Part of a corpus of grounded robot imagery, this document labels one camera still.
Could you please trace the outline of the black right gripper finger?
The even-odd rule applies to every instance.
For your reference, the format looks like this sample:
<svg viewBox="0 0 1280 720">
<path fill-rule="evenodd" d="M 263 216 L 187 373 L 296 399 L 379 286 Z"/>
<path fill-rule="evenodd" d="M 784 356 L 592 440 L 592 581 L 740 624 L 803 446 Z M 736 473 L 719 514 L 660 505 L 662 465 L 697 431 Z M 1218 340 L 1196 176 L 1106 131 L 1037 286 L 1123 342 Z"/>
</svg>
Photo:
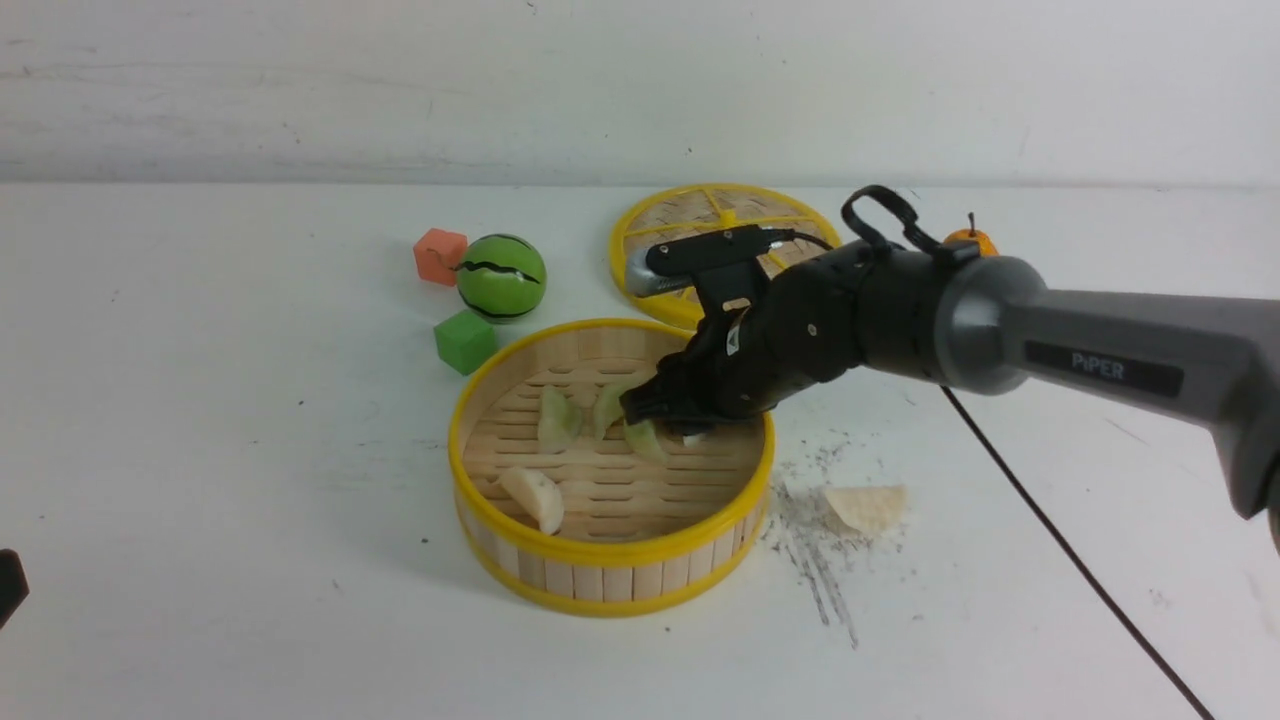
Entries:
<svg viewBox="0 0 1280 720">
<path fill-rule="evenodd" d="M 690 437 L 701 433 L 701 416 L 686 396 L 664 386 L 637 386 L 620 396 L 623 419 L 628 425 L 650 421 L 672 436 Z"/>
</svg>

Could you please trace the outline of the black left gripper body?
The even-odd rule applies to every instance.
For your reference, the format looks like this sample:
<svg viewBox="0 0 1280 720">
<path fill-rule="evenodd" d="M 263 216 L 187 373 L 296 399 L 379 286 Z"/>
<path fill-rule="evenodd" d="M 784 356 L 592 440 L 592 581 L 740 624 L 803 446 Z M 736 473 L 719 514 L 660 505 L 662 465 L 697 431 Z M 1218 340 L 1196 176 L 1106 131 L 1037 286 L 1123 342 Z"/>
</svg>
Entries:
<svg viewBox="0 0 1280 720">
<path fill-rule="evenodd" d="M 0 551 L 0 628 L 29 596 L 29 583 L 20 556 L 14 550 Z"/>
</svg>

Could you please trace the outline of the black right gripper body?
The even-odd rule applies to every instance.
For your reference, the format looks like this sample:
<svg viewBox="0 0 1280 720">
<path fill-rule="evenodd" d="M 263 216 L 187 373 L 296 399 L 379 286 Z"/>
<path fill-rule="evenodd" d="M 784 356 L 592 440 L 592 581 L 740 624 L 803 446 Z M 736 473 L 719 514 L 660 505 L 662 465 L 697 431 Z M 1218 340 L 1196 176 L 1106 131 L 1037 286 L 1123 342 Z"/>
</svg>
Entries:
<svg viewBox="0 0 1280 720">
<path fill-rule="evenodd" d="M 800 370 L 753 310 L 701 323 L 682 351 L 659 361 L 655 379 L 655 418 L 684 424 L 748 421 L 801 389 Z"/>
</svg>

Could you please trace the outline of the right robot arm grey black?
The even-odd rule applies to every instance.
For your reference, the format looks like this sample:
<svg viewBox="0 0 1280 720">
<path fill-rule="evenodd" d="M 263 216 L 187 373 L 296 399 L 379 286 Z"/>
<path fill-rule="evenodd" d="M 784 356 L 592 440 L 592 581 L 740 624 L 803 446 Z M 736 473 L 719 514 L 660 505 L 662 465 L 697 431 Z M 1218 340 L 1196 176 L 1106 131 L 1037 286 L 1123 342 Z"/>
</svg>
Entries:
<svg viewBox="0 0 1280 720">
<path fill-rule="evenodd" d="M 1204 428 L 1228 496 L 1277 525 L 1277 302 L 1052 290 L 1016 258 L 855 243 L 705 304 L 689 345 L 626 391 L 628 421 L 751 421 L 868 368 L 974 395 L 1036 378 Z"/>
</svg>

